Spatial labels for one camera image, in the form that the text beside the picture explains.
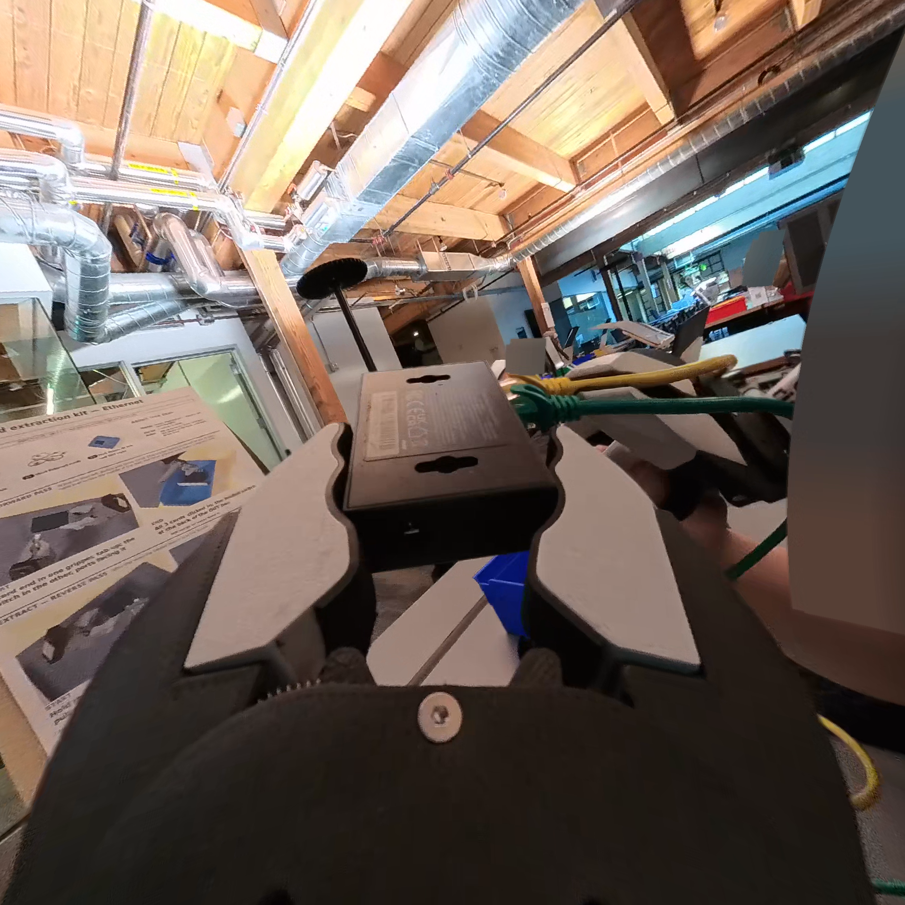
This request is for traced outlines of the white work table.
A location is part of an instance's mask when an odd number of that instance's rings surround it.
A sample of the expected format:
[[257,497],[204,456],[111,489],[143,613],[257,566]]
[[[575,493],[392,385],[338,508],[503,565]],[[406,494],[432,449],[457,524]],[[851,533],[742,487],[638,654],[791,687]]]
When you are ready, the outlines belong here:
[[699,359],[734,356],[738,368],[758,365],[802,348],[806,322],[800,315],[753,327],[732,336],[703,344]]

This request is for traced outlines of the printed instruction sheet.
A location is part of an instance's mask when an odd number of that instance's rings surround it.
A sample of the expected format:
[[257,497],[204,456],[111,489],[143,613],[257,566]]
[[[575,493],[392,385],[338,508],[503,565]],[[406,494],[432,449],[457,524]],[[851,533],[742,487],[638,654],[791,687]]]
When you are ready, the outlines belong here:
[[49,755],[119,637],[269,468],[192,389],[2,425],[2,681]]

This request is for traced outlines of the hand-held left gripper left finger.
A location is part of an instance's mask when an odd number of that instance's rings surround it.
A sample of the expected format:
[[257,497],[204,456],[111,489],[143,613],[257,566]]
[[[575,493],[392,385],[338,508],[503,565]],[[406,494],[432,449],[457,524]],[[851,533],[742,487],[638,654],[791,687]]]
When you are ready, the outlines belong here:
[[243,504],[188,672],[263,663],[319,673],[334,650],[368,652],[368,572],[341,500],[352,439],[348,424],[322,428]]

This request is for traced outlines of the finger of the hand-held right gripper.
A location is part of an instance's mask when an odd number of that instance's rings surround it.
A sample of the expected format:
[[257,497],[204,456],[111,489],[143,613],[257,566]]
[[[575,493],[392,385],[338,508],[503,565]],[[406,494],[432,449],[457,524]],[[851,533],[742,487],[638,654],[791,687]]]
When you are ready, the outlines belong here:
[[[675,356],[664,354],[663,359],[656,356],[642,354],[640,350],[629,350],[615,354],[595,357],[576,367],[576,379],[578,382],[607,378],[621,375],[646,374],[654,371],[664,371],[678,368],[685,363]],[[716,373],[695,374],[692,378],[675,381],[669,385],[657,387],[641,387],[640,391],[650,396],[667,397],[676,393],[695,396],[696,381],[701,378],[715,378]]]
[[698,453],[746,466],[730,435],[709,414],[593,414],[568,427],[621,466],[646,461],[661,470],[676,469]]

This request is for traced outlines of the person's right hand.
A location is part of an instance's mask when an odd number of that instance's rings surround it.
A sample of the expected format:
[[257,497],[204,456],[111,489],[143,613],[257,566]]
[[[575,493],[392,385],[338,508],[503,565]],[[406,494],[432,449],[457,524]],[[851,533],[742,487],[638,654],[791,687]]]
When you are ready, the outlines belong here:
[[644,489],[654,506],[667,511],[703,548],[719,552],[730,540],[728,511],[720,494],[689,470],[687,463],[673,471],[644,460],[632,461],[624,470]]

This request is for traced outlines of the white metal display stand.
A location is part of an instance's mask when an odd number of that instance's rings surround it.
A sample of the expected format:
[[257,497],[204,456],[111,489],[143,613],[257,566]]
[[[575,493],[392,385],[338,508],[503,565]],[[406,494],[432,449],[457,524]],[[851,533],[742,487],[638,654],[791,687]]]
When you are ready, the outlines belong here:
[[615,321],[594,325],[593,330],[604,333],[620,332],[630,340],[650,347],[669,348],[673,345],[673,333],[636,321]]

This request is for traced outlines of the black network switch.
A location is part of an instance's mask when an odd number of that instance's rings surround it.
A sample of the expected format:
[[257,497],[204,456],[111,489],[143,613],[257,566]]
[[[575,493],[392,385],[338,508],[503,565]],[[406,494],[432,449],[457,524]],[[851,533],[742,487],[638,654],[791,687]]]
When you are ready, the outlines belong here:
[[489,365],[369,372],[359,401],[343,510],[370,571],[530,548],[559,486]]

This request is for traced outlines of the black flat panel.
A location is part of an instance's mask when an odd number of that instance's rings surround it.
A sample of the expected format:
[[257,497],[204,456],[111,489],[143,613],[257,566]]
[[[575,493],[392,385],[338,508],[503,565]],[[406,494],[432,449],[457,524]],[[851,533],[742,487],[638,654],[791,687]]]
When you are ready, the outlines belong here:
[[703,340],[703,332],[709,314],[709,306],[704,306],[686,317],[676,328],[669,353],[684,360],[683,356],[698,341]]

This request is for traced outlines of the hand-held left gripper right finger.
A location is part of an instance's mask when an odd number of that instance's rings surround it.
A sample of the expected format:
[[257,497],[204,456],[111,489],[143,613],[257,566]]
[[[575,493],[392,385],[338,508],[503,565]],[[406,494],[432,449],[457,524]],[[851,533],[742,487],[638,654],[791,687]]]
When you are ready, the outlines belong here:
[[697,673],[701,658],[656,508],[616,462],[570,428],[550,436],[559,502],[533,539],[525,627],[553,646],[560,627],[618,665]]

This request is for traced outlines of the large rectangular silver duct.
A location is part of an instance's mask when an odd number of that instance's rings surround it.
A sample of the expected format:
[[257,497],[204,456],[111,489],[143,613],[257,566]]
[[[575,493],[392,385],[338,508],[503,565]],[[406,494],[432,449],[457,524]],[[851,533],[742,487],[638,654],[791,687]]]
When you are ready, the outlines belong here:
[[314,196],[283,274],[300,278],[380,214],[578,6],[459,2]]

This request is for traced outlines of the blue plastic bin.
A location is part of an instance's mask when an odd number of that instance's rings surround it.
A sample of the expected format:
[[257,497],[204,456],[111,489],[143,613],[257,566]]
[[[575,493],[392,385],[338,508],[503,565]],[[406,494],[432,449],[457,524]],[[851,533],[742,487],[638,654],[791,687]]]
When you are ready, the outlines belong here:
[[522,605],[528,561],[528,551],[496,556],[473,576],[505,631],[516,637],[526,636]]

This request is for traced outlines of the round silver elbow duct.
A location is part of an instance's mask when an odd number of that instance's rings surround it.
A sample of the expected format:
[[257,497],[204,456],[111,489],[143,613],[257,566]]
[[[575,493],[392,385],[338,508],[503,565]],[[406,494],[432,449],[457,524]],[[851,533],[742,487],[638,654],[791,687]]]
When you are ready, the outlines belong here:
[[193,305],[241,308],[257,300],[251,276],[222,271],[205,238],[174,214],[155,224],[175,256],[177,272],[114,274],[111,244],[95,221],[72,209],[32,199],[2,198],[2,243],[51,247],[62,253],[62,276],[52,284],[68,336],[103,344],[174,319]]

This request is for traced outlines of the small rectangular silver duct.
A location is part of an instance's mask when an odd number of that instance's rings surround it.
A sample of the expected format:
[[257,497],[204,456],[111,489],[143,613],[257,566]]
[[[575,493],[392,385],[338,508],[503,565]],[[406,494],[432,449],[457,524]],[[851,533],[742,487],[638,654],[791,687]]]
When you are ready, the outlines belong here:
[[364,281],[463,281],[503,274],[515,268],[512,255],[483,258],[451,252],[422,252],[415,258],[377,257],[365,261]]

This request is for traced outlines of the white ceiling pipes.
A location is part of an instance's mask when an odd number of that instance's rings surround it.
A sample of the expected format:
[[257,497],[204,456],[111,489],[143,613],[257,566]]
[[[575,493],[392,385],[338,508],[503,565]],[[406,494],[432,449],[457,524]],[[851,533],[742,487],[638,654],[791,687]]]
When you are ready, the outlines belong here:
[[113,178],[111,165],[89,160],[84,135],[72,121],[4,105],[1,126],[3,131],[59,146],[57,156],[2,151],[2,175],[35,180],[44,200],[59,205],[109,203],[198,211],[211,214],[225,226],[232,242],[243,250],[288,250],[290,232],[285,220],[245,210],[234,195],[215,190],[202,174],[127,163]]

